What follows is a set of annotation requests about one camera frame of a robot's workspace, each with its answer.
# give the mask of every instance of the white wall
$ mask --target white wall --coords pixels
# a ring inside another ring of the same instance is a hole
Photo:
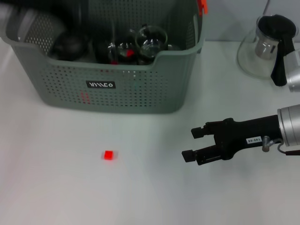
[[[207,4],[206,39],[241,41],[263,14],[267,0],[207,0]],[[300,27],[299,11],[299,0],[270,0],[267,13],[284,15]]]

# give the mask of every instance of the teapot lid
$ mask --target teapot lid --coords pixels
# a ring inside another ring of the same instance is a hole
[[[283,35],[296,35],[296,25],[282,15],[263,16],[258,22],[259,30],[266,36],[280,41]]]

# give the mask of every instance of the black teapot handle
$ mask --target black teapot handle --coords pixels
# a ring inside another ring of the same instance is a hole
[[[295,51],[293,38],[290,35],[283,35],[277,45],[277,57],[271,78],[276,86],[286,85],[284,57]]]

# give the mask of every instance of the silver metal cylinder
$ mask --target silver metal cylinder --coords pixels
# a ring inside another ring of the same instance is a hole
[[[276,58],[277,45],[279,42],[265,36],[258,28],[256,29],[256,35],[258,36],[258,42],[255,46],[256,55],[264,60]]]
[[[291,92],[300,91],[300,50],[284,57],[285,75]]]
[[[269,136],[264,136],[262,138],[262,151],[263,152],[269,152],[270,151],[270,137]]]
[[[277,113],[285,145],[300,145],[300,105],[278,109]]]

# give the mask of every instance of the basket label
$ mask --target basket label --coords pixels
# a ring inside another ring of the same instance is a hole
[[[88,88],[104,88],[115,89],[116,84],[114,81],[85,81]]]

